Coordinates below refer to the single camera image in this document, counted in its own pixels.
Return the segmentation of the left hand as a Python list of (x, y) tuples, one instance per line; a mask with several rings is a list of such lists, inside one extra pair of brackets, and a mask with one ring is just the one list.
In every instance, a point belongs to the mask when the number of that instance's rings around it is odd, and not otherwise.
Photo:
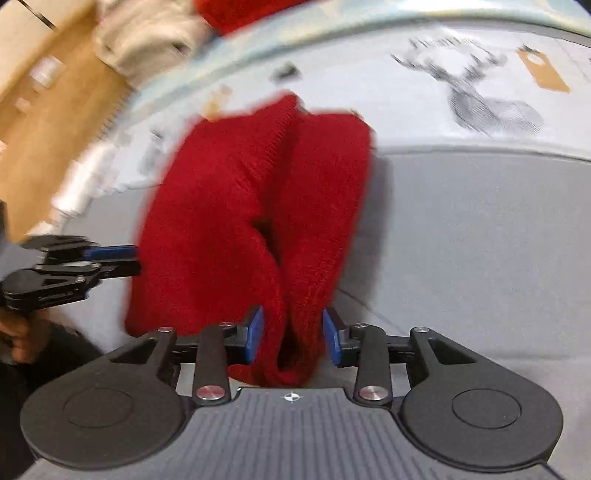
[(49, 342), (50, 322), (44, 310), (21, 315), (2, 307), (1, 333), (10, 340), (16, 363), (32, 363)]

